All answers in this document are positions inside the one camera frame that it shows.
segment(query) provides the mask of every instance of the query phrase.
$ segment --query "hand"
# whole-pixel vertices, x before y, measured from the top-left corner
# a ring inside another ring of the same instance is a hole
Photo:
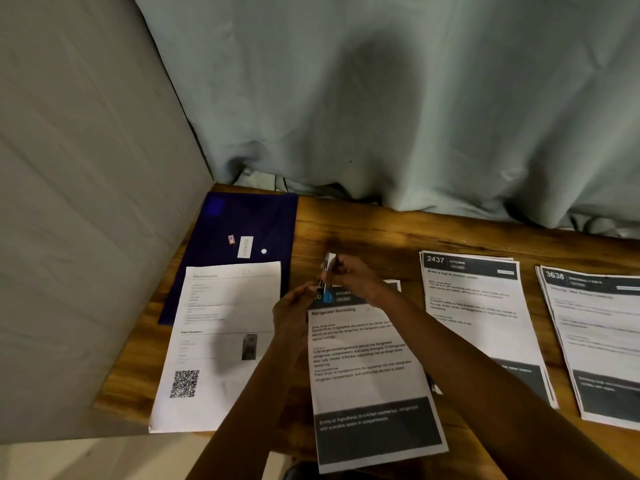
[[[305,283],[286,295],[273,307],[273,342],[291,353],[295,361],[307,345],[307,309],[316,299],[316,286]]]
[[[390,289],[362,259],[346,254],[336,256],[332,270],[324,271],[321,277],[327,284],[344,286],[373,306],[379,306],[380,295]]]

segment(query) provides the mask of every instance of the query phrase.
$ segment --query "printed document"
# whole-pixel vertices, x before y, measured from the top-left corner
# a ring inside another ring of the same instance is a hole
[[[280,263],[187,267],[151,433],[214,431],[273,338]]]
[[[332,291],[324,303],[319,290],[308,312],[320,473],[448,451],[424,370],[387,315]]]
[[[640,430],[640,276],[536,273],[580,416]]]
[[[508,258],[420,252],[427,313],[557,408],[520,282]]]

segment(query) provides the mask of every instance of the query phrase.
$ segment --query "forearm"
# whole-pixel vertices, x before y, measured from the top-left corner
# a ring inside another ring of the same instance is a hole
[[[274,338],[187,480],[260,479],[296,357]]]
[[[499,364],[397,292],[380,304],[510,478],[631,476]]]

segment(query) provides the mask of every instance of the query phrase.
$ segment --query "floor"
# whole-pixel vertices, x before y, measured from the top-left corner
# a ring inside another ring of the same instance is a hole
[[[208,439],[190,433],[0,446],[0,480],[183,480]],[[289,458],[270,453],[262,480]]]

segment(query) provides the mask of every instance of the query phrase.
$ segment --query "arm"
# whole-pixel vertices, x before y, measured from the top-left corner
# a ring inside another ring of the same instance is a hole
[[[273,307],[273,340],[187,480],[262,478],[289,391],[289,372],[307,344],[307,309],[315,297],[316,287],[307,283]]]
[[[323,279],[387,314],[508,478],[636,478],[523,382],[389,288],[360,259],[338,256]]]

